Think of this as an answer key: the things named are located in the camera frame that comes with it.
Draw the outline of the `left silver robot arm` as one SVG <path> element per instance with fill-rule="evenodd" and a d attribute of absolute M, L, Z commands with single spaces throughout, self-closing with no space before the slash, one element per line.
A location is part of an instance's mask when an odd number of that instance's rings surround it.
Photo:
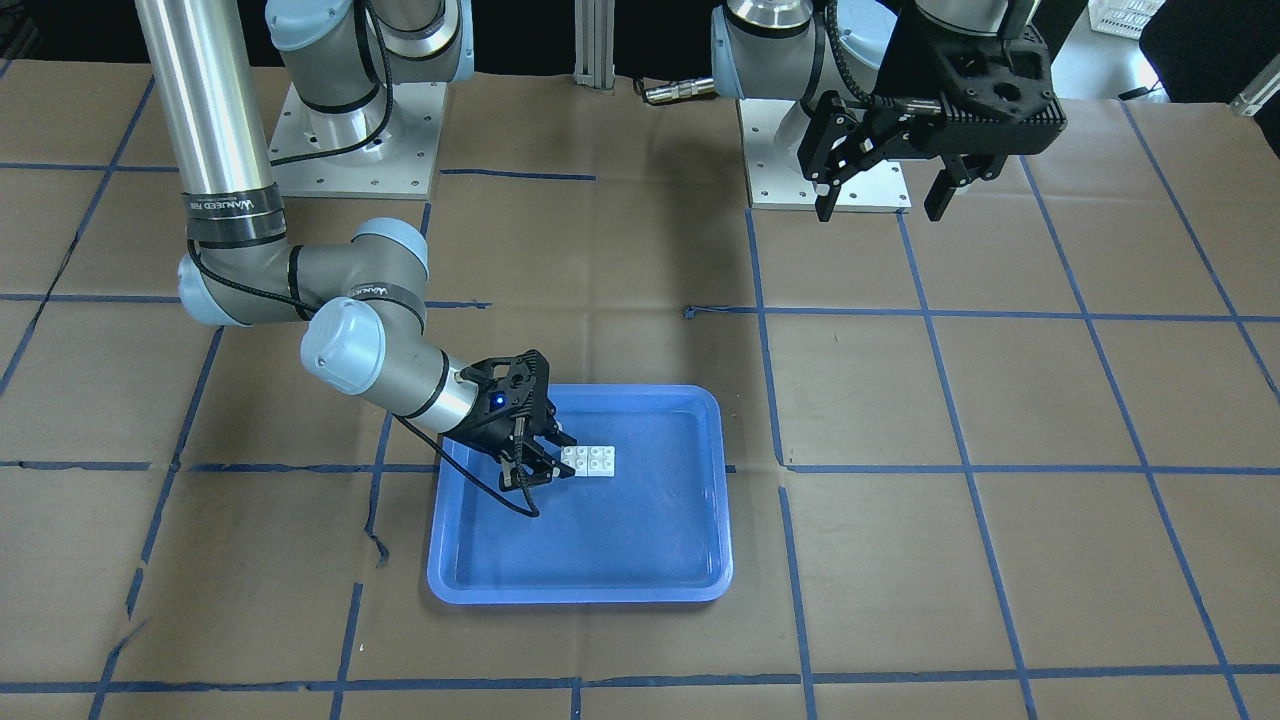
<path fill-rule="evenodd" d="M 940 160 L 923 208 L 1043 152 L 1068 127 L 1034 1 L 726 1 L 712 83 L 736 101 L 756 209 L 904 213 L 902 164 Z"/>

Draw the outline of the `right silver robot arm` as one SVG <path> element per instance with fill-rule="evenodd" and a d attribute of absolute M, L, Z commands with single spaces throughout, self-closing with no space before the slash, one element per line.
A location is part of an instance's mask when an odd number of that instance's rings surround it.
<path fill-rule="evenodd" d="M 311 154 L 268 147 L 238 8 L 229 1 L 140 1 L 143 41 L 183 186 L 186 254 L 178 295 L 206 325 L 305 322 L 306 370 L 384 407 L 419 438 L 453 439 L 493 457 L 502 491 L 527 491 L 585 469 L 549 400 L 535 350 L 465 365 L 425 337 L 428 242 L 397 218 L 364 222 L 344 243 L 294 243 L 275 170 L 371 150 L 396 108 L 392 72 L 442 59 L 463 69 L 463 5 L 416 14 L 380 1 L 270 1 L 268 23 L 300 100 L 320 122 L 357 131 Z"/>

